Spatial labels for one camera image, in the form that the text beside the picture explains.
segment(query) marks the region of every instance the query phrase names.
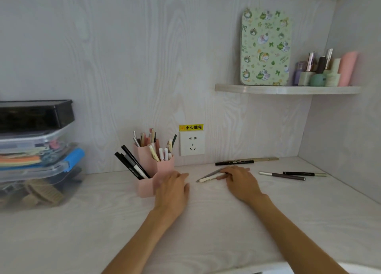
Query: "desk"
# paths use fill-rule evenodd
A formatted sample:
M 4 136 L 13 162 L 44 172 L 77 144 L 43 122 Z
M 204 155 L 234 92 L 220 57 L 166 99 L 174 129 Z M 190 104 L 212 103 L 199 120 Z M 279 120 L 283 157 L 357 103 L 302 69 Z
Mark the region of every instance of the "desk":
M 224 181 L 195 182 L 216 168 L 176 168 L 189 172 L 189 205 L 143 273 L 201 274 L 283 261 L 255 214 Z M 381 269 L 381 205 L 330 176 L 295 181 L 257 174 L 320 171 L 298 157 L 250 168 L 261 190 L 334 259 Z M 59 207 L 1 213 L 1 273 L 100 273 L 152 209 L 154 198 L 137 197 L 134 181 L 128 171 L 88 175 Z

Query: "wall socket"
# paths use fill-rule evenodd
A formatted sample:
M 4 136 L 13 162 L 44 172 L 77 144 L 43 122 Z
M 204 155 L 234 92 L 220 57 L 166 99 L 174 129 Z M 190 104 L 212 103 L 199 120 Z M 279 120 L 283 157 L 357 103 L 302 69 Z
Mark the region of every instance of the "wall socket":
M 205 154 L 205 132 L 180 132 L 180 156 Z

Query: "stacked storage boxes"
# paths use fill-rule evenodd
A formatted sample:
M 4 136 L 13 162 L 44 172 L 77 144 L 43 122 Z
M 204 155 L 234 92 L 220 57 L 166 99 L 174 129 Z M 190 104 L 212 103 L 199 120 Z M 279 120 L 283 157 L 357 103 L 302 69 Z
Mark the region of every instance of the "stacked storage boxes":
M 66 137 L 72 128 L 74 115 L 61 125 L 54 125 L 59 119 L 48 123 L 49 127 L 58 127 L 57 130 L 41 130 L 46 129 L 47 123 L 15 123 L 20 113 L 24 114 L 20 108 L 17 111 L 7 114 L 0 110 L 1 129 L 13 131 L 0 134 L 0 208 L 58 205 L 83 177 L 78 174 L 82 172 L 79 162 L 85 153 Z M 24 122 L 28 118 L 30 121 L 31 117 L 31 108 L 26 108 L 26 111 L 29 113 L 22 117 Z

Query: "wood grain wall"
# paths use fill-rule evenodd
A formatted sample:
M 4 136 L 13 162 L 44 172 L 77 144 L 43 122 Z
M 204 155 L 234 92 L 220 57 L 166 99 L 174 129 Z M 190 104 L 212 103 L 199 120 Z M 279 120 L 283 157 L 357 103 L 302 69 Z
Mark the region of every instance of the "wood grain wall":
M 205 124 L 206 155 L 178 165 L 295 156 L 311 97 L 214 92 L 239 82 L 248 6 L 293 16 L 290 68 L 324 50 L 328 0 L 0 0 L 0 98 L 73 99 L 88 173 L 123 170 L 114 152 L 152 126 L 163 141 Z
M 352 84 L 362 93 L 314 96 L 299 156 L 381 203 L 379 0 L 341 0 L 327 46 L 360 52 Z

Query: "hand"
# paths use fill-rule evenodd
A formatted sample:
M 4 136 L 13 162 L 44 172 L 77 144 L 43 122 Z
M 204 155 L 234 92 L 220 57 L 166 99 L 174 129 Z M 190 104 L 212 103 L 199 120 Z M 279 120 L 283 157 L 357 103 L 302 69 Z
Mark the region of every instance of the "hand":
M 155 207 L 164 219 L 167 227 L 180 216 L 188 204 L 189 184 L 185 184 L 188 173 L 173 171 L 156 190 Z
M 248 169 L 232 166 L 221 170 L 228 173 L 226 184 L 230 192 L 241 201 L 252 204 L 256 197 L 262 196 L 258 181 Z

